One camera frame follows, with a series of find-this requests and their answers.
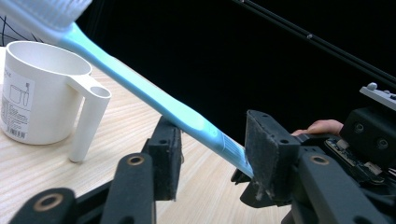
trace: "toothbrush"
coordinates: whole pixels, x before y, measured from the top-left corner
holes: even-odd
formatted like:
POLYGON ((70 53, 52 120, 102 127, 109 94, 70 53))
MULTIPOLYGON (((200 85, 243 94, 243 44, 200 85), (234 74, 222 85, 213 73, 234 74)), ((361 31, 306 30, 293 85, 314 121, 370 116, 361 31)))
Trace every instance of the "toothbrush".
POLYGON ((0 0, 0 10, 45 43, 79 54, 183 132, 210 148, 249 177, 245 150, 195 110, 184 105, 107 54, 78 28, 75 20, 92 0, 0 0))

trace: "toothbrush handle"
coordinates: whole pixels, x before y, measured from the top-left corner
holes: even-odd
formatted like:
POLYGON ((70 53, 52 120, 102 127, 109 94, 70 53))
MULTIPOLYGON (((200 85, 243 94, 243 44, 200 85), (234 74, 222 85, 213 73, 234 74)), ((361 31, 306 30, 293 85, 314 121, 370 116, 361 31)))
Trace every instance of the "toothbrush handle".
POLYGON ((182 104, 124 63, 108 55, 85 36, 75 23, 73 26, 75 31, 64 36, 57 43, 58 46, 84 57, 125 89, 160 112, 185 133, 215 151, 246 175, 253 177, 251 167, 245 158, 245 150, 234 140, 195 110, 182 104))

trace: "light wood surface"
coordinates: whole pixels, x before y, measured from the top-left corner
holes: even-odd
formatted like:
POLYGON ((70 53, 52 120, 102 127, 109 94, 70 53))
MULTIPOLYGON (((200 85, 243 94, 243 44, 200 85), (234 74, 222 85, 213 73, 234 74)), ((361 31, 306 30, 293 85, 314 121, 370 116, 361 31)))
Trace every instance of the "light wood surface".
MULTIPOLYGON (((0 90, 4 57, 0 48, 0 90)), ((100 70, 94 68, 92 76, 113 96, 84 162, 67 159, 73 134, 53 145, 29 146, 0 131, 0 223, 43 190, 70 188, 78 197, 101 186, 123 156, 140 152, 151 137, 161 115, 100 70)), ((185 133, 182 146, 177 199, 156 202, 157 223, 280 223, 289 212, 289 206, 256 209, 241 203, 248 184, 231 182, 230 163, 185 133)))

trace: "white bristles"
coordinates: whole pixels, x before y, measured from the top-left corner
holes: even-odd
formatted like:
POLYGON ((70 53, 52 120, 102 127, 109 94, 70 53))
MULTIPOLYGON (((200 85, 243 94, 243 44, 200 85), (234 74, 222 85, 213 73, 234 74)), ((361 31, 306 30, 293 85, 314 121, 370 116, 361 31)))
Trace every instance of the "white bristles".
POLYGON ((14 0, 48 26, 62 30, 84 12, 92 0, 14 0))

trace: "white mug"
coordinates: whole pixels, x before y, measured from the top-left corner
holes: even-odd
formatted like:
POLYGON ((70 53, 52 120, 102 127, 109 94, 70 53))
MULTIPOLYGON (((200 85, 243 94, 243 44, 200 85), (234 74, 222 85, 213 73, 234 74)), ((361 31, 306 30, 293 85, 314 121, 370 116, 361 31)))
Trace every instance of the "white mug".
POLYGON ((46 145, 74 130, 69 159, 83 161, 105 113, 111 92, 91 77, 77 54, 52 45, 15 41, 6 46, 1 109, 4 133, 19 142, 46 145))

